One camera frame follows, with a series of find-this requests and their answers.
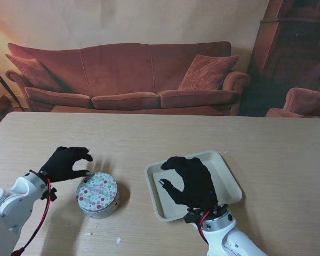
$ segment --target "round tin box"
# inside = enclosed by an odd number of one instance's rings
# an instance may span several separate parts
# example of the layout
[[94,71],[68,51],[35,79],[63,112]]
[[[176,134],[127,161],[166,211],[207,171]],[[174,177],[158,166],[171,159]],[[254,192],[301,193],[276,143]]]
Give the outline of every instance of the round tin box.
[[80,182],[76,191],[80,208],[93,219],[103,219],[116,211],[119,192],[114,178],[97,172]]

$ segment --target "beige tray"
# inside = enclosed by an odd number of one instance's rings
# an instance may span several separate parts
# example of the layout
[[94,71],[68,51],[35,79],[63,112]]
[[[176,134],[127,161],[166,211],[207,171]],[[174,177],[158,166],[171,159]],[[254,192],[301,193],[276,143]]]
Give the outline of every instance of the beige tray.
[[[186,156],[188,159],[193,157],[198,157],[210,171],[219,204],[232,204],[242,199],[241,189],[218,152],[205,151]],[[162,221],[172,221],[183,218],[187,206],[175,204],[158,182],[160,179],[168,179],[180,191],[183,190],[183,180],[175,170],[164,171],[160,168],[164,162],[148,165],[145,175],[156,216]]]

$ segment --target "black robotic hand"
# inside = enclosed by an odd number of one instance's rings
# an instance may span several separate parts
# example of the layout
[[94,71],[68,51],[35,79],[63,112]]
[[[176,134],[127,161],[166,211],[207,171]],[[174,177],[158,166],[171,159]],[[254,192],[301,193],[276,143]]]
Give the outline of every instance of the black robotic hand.
[[90,174],[88,170],[73,170],[73,165],[76,161],[85,159],[91,162],[93,160],[88,152],[87,148],[59,147],[40,169],[38,174],[49,179],[51,182],[88,176]]
[[166,189],[176,204],[187,205],[190,209],[200,208],[211,210],[218,204],[211,174],[199,158],[186,159],[174,156],[169,158],[162,166],[162,170],[175,169],[184,182],[181,192],[170,181],[161,179],[160,183]]

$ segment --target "beige wall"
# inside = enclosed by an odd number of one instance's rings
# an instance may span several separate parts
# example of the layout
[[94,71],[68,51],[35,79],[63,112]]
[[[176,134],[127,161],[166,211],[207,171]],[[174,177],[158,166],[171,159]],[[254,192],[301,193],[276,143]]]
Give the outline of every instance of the beige wall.
[[[0,71],[7,43],[75,49],[110,43],[230,41],[246,71],[269,0],[0,0]],[[8,81],[19,94],[15,83]]]

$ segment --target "red sofa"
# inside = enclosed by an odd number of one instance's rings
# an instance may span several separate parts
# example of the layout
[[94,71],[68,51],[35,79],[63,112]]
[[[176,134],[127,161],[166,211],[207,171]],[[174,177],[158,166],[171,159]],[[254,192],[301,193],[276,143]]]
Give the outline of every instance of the red sofa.
[[292,88],[286,96],[283,109],[270,108],[266,117],[320,118],[320,92]]
[[230,72],[222,90],[177,90],[197,56],[228,57],[229,42],[182,45],[111,44],[47,51],[9,44],[13,56],[37,59],[66,93],[34,88],[8,70],[32,111],[236,116],[250,76]]

